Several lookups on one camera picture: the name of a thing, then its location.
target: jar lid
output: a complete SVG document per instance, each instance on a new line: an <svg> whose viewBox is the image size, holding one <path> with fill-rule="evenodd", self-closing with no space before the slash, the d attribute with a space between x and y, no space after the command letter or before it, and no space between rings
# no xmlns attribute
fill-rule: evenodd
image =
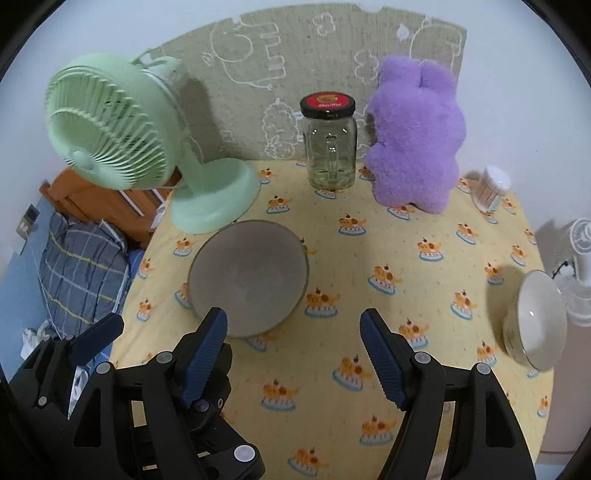
<svg viewBox="0 0 591 480"><path fill-rule="evenodd" d="M302 98L301 113L307 118L334 120L353 115L355 100L339 92L317 92Z"/></svg>

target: stuffed bunny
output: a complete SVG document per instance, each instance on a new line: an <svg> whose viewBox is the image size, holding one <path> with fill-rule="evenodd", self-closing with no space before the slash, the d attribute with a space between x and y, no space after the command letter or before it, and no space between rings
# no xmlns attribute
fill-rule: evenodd
<svg viewBox="0 0 591 480"><path fill-rule="evenodd" d="M365 165L375 175L376 201L442 213L459 176L456 152L466 138L452 74L432 61L388 57L368 107L377 143Z"/></svg>

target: cake print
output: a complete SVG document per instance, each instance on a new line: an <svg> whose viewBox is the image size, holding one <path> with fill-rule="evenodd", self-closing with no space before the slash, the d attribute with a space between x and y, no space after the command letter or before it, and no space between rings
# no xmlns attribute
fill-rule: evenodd
<svg viewBox="0 0 591 480"><path fill-rule="evenodd" d="M462 290L462 293L456 292L450 305L452 312L462 320L472 320L472 310L476 307L476 303L472 303L466 295L466 290Z"/></svg>
<svg viewBox="0 0 591 480"><path fill-rule="evenodd" d="M308 245L306 245L306 240L304 239L304 237L300 238L300 243L302 245L304 245L307 255L314 255L316 253L316 250L312 250L311 248L308 247Z"/></svg>
<svg viewBox="0 0 591 480"><path fill-rule="evenodd" d="M394 295L394 287L397 283L402 283L402 278L394 278L388 264L385 264L383 267L374 267L374 274L368 278L368 283L377 291Z"/></svg>
<svg viewBox="0 0 591 480"><path fill-rule="evenodd" d="M475 237L477 237L478 234L473 229L468 227L467 223L457 224L456 235L458 236L458 238L464 240L467 244L476 245Z"/></svg>
<svg viewBox="0 0 591 480"><path fill-rule="evenodd" d="M484 220L486 220L488 223L491 223L493 225L496 225L497 223L499 223L499 220L497 220L492 213L480 212L480 214L482 215Z"/></svg>
<svg viewBox="0 0 591 480"><path fill-rule="evenodd" d="M484 341L481 346L476 348L476 357L479 362L487 364L489 367L496 365L495 349L488 346Z"/></svg>
<svg viewBox="0 0 591 480"><path fill-rule="evenodd" d="M189 289L187 288L186 283L183 283L180 290L177 290L174 293L174 298L183 308L191 310L191 304L189 303Z"/></svg>
<svg viewBox="0 0 591 480"><path fill-rule="evenodd" d="M266 352L267 345L273 340L277 340L279 337L271 332L265 332L254 337L245 338L244 341L257 352Z"/></svg>
<svg viewBox="0 0 591 480"><path fill-rule="evenodd" d="M296 408L294 397L300 391L299 388L285 388L277 379L273 383L267 383L263 388L261 405L268 410L292 411Z"/></svg>
<svg viewBox="0 0 591 480"><path fill-rule="evenodd" d="M464 193L470 193L470 184L466 179L460 178L456 183L456 188Z"/></svg>
<svg viewBox="0 0 591 480"><path fill-rule="evenodd" d="M421 327L410 319L407 319L406 325L398 327L400 335L406 338L408 344L413 348L424 348L429 344L425 337L427 330L429 330L429 325Z"/></svg>
<svg viewBox="0 0 591 480"><path fill-rule="evenodd" d="M372 415L371 421L366 421L361 425L361 445L385 445L394 440L391 430L396 425L396 420L385 422L375 415Z"/></svg>
<svg viewBox="0 0 591 480"><path fill-rule="evenodd" d="M511 259L520 267L525 266L525 257L527 257L527 255L519 245L513 245L511 247Z"/></svg>
<svg viewBox="0 0 591 480"><path fill-rule="evenodd" d="M541 419L544 419L548 416L549 411L550 411L550 402L548 401L548 395L546 395L540 401L540 406L538 407L538 411L536 413L538 414L538 417L540 417Z"/></svg>
<svg viewBox="0 0 591 480"><path fill-rule="evenodd" d="M187 255L190 255L193 244L194 242L190 242L187 240L187 237L184 237L177 242L177 248L174 249L173 255L176 255L177 257L186 257Z"/></svg>
<svg viewBox="0 0 591 480"><path fill-rule="evenodd" d="M484 267L484 272L486 273L486 281L490 285L502 285L505 281L501 273L501 268L493 267L490 262Z"/></svg>
<svg viewBox="0 0 591 480"><path fill-rule="evenodd" d="M375 181L375 175L367 167L361 167L359 170L359 178L361 180Z"/></svg>
<svg viewBox="0 0 591 480"><path fill-rule="evenodd" d="M339 219L339 233L342 235L364 235L366 233L365 220L357 220L351 218L348 213L345 214L345 218Z"/></svg>
<svg viewBox="0 0 591 480"><path fill-rule="evenodd" d="M272 200L268 202L267 213L285 213L290 211L289 203L292 199L283 199L275 195Z"/></svg>
<svg viewBox="0 0 591 480"><path fill-rule="evenodd" d="M268 185L271 183L271 179L277 177L277 175L273 174L271 172L270 168L267 168L265 170L261 170L259 172L259 179L261 181L261 185Z"/></svg>
<svg viewBox="0 0 591 480"><path fill-rule="evenodd" d="M154 267L150 264L149 258L142 258L142 261L139 263L138 268L138 277L139 278L147 278L148 273L152 271Z"/></svg>
<svg viewBox="0 0 591 480"><path fill-rule="evenodd" d="M503 208L507 210L511 215L516 215L517 210L515 205L513 205L509 200L503 199Z"/></svg>
<svg viewBox="0 0 591 480"><path fill-rule="evenodd" d="M440 243L427 242L426 238L423 238L422 242L417 243L418 245L418 257L426 262L439 262L443 260L443 254L439 251L441 248Z"/></svg>
<svg viewBox="0 0 591 480"><path fill-rule="evenodd" d="M401 207L389 207L386 211L390 215L394 215L396 218L401 220L410 220L410 213L414 213L415 210L410 205L403 205Z"/></svg>
<svg viewBox="0 0 591 480"><path fill-rule="evenodd" d="M327 200L336 200L336 193L328 190L315 190L314 193Z"/></svg>
<svg viewBox="0 0 591 480"><path fill-rule="evenodd" d="M319 288L316 288L314 293L308 293L306 295L307 306L304 313L308 317L334 317L338 313L335 303L339 299L340 293L331 297L326 293L322 293Z"/></svg>
<svg viewBox="0 0 591 480"><path fill-rule="evenodd" d="M342 387L353 392L360 392L363 389L363 379L371 376L371 373L363 371L358 356L355 356L352 361L344 356L338 368L333 370L333 379Z"/></svg>
<svg viewBox="0 0 591 480"><path fill-rule="evenodd" d="M532 245L538 244L538 242L535 240L534 234L531 232L529 228L525 229L525 236L527 237L527 241Z"/></svg>
<svg viewBox="0 0 591 480"><path fill-rule="evenodd" d="M135 318L141 322L147 322L152 316L152 312L156 307L153 306L148 299L140 302L138 313L135 314Z"/></svg>
<svg viewBox="0 0 591 480"><path fill-rule="evenodd" d="M287 464L292 467L296 472L301 473L308 478L314 478L318 476L318 470L320 468L327 468L328 463L323 463L318 460L316 456L316 450L311 448L305 450L299 449L293 457L291 457Z"/></svg>

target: blue gripper pad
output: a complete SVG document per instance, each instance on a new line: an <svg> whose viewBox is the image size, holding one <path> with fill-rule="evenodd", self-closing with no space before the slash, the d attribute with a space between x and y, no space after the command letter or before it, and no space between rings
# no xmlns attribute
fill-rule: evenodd
<svg viewBox="0 0 591 480"><path fill-rule="evenodd" d="M404 392L402 369L384 338L384 329L392 335L377 310L367 309L361 314L359 321L361 339L382 384L384 394L400 410L406 410L408 397Z"/></svg>
<svg viewBox="0 0 591 480"><path fill-rule="evenodd" d="M208 318L210 314L214 314L215 317ZM191 403L201 398L201 393L203 393L209 374L212 372L217 355L228 334L226 312L222 309L210 310L203 319L202 326L207 328L207 331L184 372L184 388L179 400L185 408L189 408ZM201 333L202 326L198 328L197 333Z"/></svg>

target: fan base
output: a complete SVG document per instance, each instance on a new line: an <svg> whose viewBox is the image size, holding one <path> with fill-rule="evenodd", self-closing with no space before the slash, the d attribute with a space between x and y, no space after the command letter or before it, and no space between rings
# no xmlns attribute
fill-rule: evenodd
<svg viewBox="0 0 591 480"><path fill-rule="evenodd" d="M236 220L255 201L261 182L254 168L237 158L202 165L199 189L183 182L170 202L173 225L187 233L207 233Z"/></svg>

